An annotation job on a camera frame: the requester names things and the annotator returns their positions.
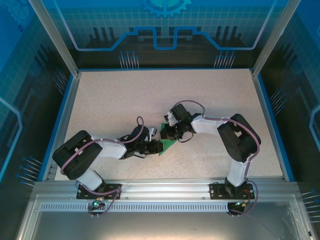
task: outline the robotic arm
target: robotic arm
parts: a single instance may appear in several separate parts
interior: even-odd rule
[[[138,125],[131,134],[116,140],[95,140],[85,130],[79,131],[65,144],[59,147],[52,158],[70,180],[76,180],[85,185],[90,191],[103,193],[105,191],[103,179],[92,169],[90,165],[96,158],[110,157],[115,159],[127,159],[130,157],[145,158],[147,155],[157,154],[163,151],[163,144],[152,139],[157,133],[155,127],[147,128]],[[80,151],[69,163],[73,155],[84,145],[93,142]]]
[[[252,190],[252,186],[248,188],[246,177],[251,159],[259,152],[261,140],[242,115],[211,118],[204,116],[204,109],[203,113],[191,115],[180,103],[176,104],[164,118],[167,124],[160,131],[163,140],[178,140],[183,143],[181,140],[186,132],[192,133],[192,136],[196,133],[208,133],[221,137],[231,157],[231,167],[224,186],[214,185],[214,194],[219,197],[217,199],[224,197],[242,199],[238,196],[241,197],[244,190]],[[145,158],[150,154],[158,154],[164,147],[161,141],[152,139],[156,131],[154,127],[147,128],[142,123],[138,124],[131,134],[117,140],[109,140],[94,139],[88,132],[82,130],[59,147],[52,158],[61,167],[61,173],[70,180],[77,180],[91,194],[103,195],[106,193],[107,185],[95,171],[90,169],[92,162],[98,157],[127,159],[133,156]]]
[[[181,103],[174,106],[164,118],[167,124],[160,132],[161,139],[181,142],[186,132],[192,133],[192,136],[196,133],[207,133],[221,137],[231,157],[225,190],[233,196],[237,188],[245,182],[250,158],[252,159],[252,154],[258,151],[261,143],[259,136],[245,118],[240,114],[230,118],[205,117],[203,113],[191,115]]]

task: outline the metal base plate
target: metal base plate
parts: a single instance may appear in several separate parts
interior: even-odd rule
[[[255,199],[255,193],[252,187],[252,184],[246,183],[242,184],[241,189],[239,189],[234,196],[230,196],[229,193],[226,191],[224,183],[212,183],[209,184],[209,192],[210,192],[210,199],[211,200],[247,200],[248,195],[244,192],[245,190],[249,190],[250,192],[250,199]]]
[[[120,188],[122,187],[121,184],[105,184],[102,189],[99,188],[99,193],[106,193],[106,192],[110,192],[112,190],[115,190],[117,188]],[[111,194],[108,194],[106,196],[104,196],[104,199],[105,200],[113,200],[114,197],[116,196],[117,192],[114,192],[114,193],[111,193]],[[86,199],[86,200],[95,200],[97,199],[98,196],[97,195],[94,195],[90,192],[88,192],[87,190],[84,189],[83,186],[79,185],[78,187],[78,191],[77,191],[77,194],[76,194],[76,199]]]

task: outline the speckled tabletop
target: speckled tabletop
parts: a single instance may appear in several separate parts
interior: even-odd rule
[[[66,140],[80,130],[97,138],[130,134],[137,116],[160,130],[164,115],[180,100],[195,100],[208,117],[242,114],[261,138],[261,150],[249,176],[282,176],[275,148],[248,69],[141,70],[83,72]],[[193,103],[191,113],[201,113]],[[171,179],[225,177],[231,159],[218,136],[195,134],[176,142],[161,156],[124,160],[97,158],[91,168],[104,179]],[[56,180],[66,180],[58,171]]]

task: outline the aluminum frame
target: aluminum frame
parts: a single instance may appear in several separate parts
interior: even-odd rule
[[[301,239],[310,239],[307,223],[305,223],[306,209],[303,207],[298,184],[296,182],[285,182],[278,177],[251,178],[256,182],[259,189],[258,202],[290,203],[292,208],[291,220],[295,221],[297,232]],[[230,200],[210,200],[209,184],[213,182],[223,183],[224,178],[202,178],[202,179],[144,179],[144,180],[110,180],[107,183],[121,183],[121,204],[150,203],[192,203],[193,206],[203,204],[223,204]],[[66,205],[90,203],[91,200],[77,200],[77,188],[74,181],[52,181],[36,182],[27,206],[17,240],[31,240],[34,234],[39,213],[43,204],[61,203]],[[56,212],[55,209],[46,209],[44,212]],[[68,212],[85,212],[83,208],[69,209]]]
[[[299,3],[301,0],[288,0],[287,4],[285,5],[278,21],[276,22],[268,40],[266,41],[258,59],[256,60],[252,74],[254,77],[257,77],[260,73],[261,69],[265,65],[268,57],[270,56],[272,50],[276,46],[279,38],[284,33],[285,28],[287,27],[291,17],[295,13]]]
[[[60,122],[58,123],[56,135],[53,140],[53,144],[49,153],[48,162],[47,162],[47,165],[45,166],[45,171],[41,181],[46,181],[48,179],[53,179],[53,180],[55,179],[55,175],[57,172],[57,164],[54,162],[52,155],[54,151],[65,142],[68,124],[69,124],[72,109],[75,103],[80,79],[81,79],[81,73],[79,73],[76,77],[74,76],[72,79],[70,90],[67,95],[67,99],[61,115]]]
[[[273,114],[273,113],[268,111],[267,102],[266,102],[266,99],[264,98],[264,94],[262,91],[261,84],[258,80],[258,76],[254,76],[252,74],[252,80],[253,80],[253,84],[254,84],[258,99],[260,101],[260,105],[262,108],[262,112],[264,114],[266,125],[267,125],[269,132],[270,132],[270,135],[271,135],[271,140],[272,140],[274,148],[275,148],[275,153],[278,158],[278,161],[279,161],[282,173],[283,173],[284,180],[290,181],[290,177],[288,175],[287,168],[286,168],[285,161],[284,161],[284,156],[281,152],[280,144],[279,144],[279,141],[276,136],[276,131],[275,131],[275,128],[273,126],[273,123],[272,123],[272,120],[270,117],[270,114]]]
[[[44,3],[41,0],[28,0],[31,4],[35,14],[38,16],[40,22],[42,23],[44,29],[48,33],[50,39],[52,40],[53,44],[55,45],[56,49],[58,50],[59,54],[61,55],[64,63],[68,67],[69,71],[73,76],[77,76],[79,69],[72,58],[64,40],[62,39],[54,21],[49,15]]]

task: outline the green object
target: green object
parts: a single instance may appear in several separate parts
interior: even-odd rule
[[[161,130],[165,128],[165,123],[161,123]],[[177,140],[160,139],[163,144],[163,151],[159,152],[159,156],[163,154],[168,148],[170,148]]]

